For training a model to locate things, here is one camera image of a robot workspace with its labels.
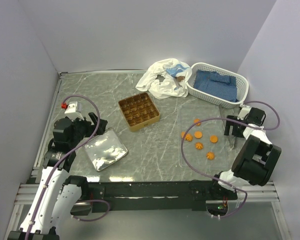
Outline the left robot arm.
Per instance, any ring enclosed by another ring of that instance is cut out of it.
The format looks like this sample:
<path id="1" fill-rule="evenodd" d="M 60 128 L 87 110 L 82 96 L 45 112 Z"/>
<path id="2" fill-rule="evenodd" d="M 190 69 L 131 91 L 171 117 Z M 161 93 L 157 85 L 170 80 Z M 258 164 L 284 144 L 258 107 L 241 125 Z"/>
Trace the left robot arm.
<path id="1" fill-rule="evenodd" d="M 84 138 L 102 135 L 108 122 L 93 112 L 88 115 L 90 121 L 82 116 L 74 120 L 66 116 L 54 123 L 34 200 L 19 229 L 10 231 L 9 240 L 58 240 L 59 228 L 74 204 L 90 201 L 87 178 L 70 175 L 70 169 L 75 148 Z"/>

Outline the metal tongs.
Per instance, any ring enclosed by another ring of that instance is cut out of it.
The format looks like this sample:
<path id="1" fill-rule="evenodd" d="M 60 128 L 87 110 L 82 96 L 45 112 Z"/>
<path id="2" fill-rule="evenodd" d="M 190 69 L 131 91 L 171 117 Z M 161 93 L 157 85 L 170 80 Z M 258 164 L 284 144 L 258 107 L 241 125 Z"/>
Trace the metal tongs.
<path id="1" fill-rule="evenodd" d="M 236 147 L 237 138 L 233 135 L 229 135 L 227 138 L 230 149 L 234 149 Z"/>

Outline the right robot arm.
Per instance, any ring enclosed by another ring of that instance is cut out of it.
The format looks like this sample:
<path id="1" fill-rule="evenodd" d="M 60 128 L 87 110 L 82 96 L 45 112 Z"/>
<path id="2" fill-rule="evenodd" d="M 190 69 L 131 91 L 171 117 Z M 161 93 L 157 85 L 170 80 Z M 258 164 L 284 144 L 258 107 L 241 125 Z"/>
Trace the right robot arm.
<path id="1" fill-rule="evenodd" d="M 218 200 L 228 191 L 245 184 L 264 186 L 270 179 L 282 149 L 267 137 L 263 123 L 265 111 L 242 104 L 238 115 L 227 115 L 224 135 L 244 138 L 245 143 L 228 171 L 215 175 L 209 195 Z"/>

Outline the round orange cookie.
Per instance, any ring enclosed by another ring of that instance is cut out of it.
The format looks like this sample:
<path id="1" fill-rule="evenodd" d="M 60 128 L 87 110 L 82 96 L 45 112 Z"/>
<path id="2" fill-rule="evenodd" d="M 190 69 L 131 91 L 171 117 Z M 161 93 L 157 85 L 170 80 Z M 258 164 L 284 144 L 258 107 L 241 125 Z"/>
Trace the round orange cookie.
<path id="1" fill-rule="evenodd" d="M 216 135 L 211 135 L 209 140 L 211 143 L 217 143 L 219 139 Z"/>
<path id="2" fill-rule="evenodd" d="M 194 123 L 195 123 L 196 126 L 201 125 L 200 119 L 198 119 L 198 118 L 194 120 Z"/>
<path id="3" fill-rule="evenodd" d="M 196 132 L 194 133 L 194 137 L 197 138 L 197 139 L 202 138 L 202 136 L 203 136 L 203 134 L 202 134 L 202 132 L 200 132 L 200 131 L 196 131 Z"/>

